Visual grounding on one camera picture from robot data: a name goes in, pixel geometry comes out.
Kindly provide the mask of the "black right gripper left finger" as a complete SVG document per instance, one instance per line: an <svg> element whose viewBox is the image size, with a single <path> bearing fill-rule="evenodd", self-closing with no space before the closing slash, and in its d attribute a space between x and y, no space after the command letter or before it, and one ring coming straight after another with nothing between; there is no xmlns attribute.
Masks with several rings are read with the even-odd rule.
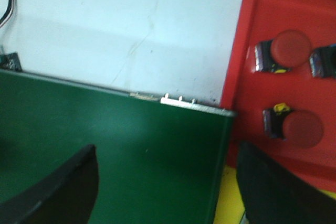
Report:
<svg viewBox="0 0 336 224"><path fill-rule="evenodd" d="M98 191L96 147L89 144L44 179L1 203L1 223L88 223Z"/></svg>

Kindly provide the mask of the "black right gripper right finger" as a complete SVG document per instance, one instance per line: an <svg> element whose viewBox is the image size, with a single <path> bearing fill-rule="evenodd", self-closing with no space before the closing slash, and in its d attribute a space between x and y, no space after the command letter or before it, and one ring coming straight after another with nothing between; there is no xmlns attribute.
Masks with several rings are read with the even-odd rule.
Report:
<svg viewBox="0 0 336 224"><path fill-rule="evenodd" d="M237 182L249 223L335 223L335 199L242 142Z"/></svg>

